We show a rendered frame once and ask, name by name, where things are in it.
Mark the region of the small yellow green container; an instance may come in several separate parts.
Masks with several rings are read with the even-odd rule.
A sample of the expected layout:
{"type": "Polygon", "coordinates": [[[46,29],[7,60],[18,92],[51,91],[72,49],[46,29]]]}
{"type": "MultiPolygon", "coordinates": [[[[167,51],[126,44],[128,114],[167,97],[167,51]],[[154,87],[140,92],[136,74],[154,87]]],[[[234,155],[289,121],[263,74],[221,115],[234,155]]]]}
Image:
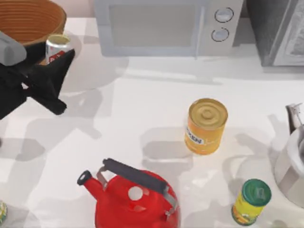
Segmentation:
{"type": "Polygon", "coordinates": [[[2,224],[7,217],[8,208],[6,203],[0,200],[0,224],[2,224]]]}

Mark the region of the yellow can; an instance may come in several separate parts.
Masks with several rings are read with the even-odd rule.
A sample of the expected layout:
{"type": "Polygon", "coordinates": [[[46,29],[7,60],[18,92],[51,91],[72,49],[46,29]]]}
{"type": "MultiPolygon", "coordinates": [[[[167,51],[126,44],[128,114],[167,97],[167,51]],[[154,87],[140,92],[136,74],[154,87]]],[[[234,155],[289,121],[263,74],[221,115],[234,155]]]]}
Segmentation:
{"type": "Polygon", "coordinates": [[[214,153],[221,143],[227,120],[228,111],[220,101],[211,98],[196,100],[188,110],[186,146],[196,154],[214,153]]]}

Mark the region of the brown woven basket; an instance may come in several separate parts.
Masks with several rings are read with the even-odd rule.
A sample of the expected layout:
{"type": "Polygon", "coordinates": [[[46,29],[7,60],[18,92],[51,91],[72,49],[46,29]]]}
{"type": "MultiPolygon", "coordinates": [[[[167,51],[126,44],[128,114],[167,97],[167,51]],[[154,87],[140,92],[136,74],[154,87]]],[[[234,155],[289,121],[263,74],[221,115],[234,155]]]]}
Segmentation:
{"type": "Polygon", "coordinates": [[[52,0],[0,0],[0,31],[23,46],[46,47],[49,35],[63,33],[66,19],[52,0]]]}

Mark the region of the pale microwave oven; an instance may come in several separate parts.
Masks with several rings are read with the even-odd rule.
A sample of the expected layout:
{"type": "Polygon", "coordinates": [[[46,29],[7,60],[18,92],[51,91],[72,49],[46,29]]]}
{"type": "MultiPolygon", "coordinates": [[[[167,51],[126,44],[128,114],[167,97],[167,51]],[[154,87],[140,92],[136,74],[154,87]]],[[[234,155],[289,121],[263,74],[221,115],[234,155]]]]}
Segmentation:
{"type": "Polygon", "coordinates": [[[224,56],[244,0],[94,0],[107,57],[224,56]]]}

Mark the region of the microwave door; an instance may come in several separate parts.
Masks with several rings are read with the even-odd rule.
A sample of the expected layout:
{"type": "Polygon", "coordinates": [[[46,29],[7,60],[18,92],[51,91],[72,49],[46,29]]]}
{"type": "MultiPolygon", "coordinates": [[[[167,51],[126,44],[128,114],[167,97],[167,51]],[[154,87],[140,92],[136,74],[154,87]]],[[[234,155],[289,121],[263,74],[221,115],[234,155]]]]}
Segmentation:
{"type": "Polygon", "coordinates": [[[105,57],[194,57],[205,0],[94,0],[105,57]]]}

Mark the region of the microwave knob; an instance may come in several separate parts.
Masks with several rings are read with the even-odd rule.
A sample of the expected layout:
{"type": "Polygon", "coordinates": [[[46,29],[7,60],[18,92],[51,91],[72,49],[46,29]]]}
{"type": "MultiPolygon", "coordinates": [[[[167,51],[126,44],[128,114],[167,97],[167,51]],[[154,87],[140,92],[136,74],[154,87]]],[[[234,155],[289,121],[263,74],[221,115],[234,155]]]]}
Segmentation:
{"type": "Polygon", "coordinates": [[[215,12],[215,19],[219,23],[226,23],[234,16],[234,11],[231,8],[221,8],[215,12]]]}
{"type": "Polygon", "coordinates": [[[227,28],[220,27],[215,29],[211,33],[211,38],[215,42],[223,42],[229,37],[229,30],[227,28]]]}

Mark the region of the yellow jar with green lid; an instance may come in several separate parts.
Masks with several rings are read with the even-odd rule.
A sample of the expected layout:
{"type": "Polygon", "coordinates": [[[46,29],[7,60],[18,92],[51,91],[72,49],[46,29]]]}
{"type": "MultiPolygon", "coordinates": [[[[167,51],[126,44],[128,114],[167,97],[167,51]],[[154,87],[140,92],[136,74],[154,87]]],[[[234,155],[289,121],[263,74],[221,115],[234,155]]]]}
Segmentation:
{"type": "Polygon", "coordinates": [[[232,218],[241,226],[251,226],[271,198],[271,189],[264,181],[247,180],[231,208],[232,218]]]}

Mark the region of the red and white can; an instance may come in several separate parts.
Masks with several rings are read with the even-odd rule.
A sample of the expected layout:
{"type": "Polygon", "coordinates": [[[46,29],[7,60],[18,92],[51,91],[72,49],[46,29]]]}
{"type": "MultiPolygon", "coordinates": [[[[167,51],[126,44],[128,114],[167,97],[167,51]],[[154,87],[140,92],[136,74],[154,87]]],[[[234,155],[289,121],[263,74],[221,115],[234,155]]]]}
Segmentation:
{"type": "Polygon", "coordinates": [[[52,34],[46,40],[46,64],[71,50],[71,40],[64,34],[52,34]]]}

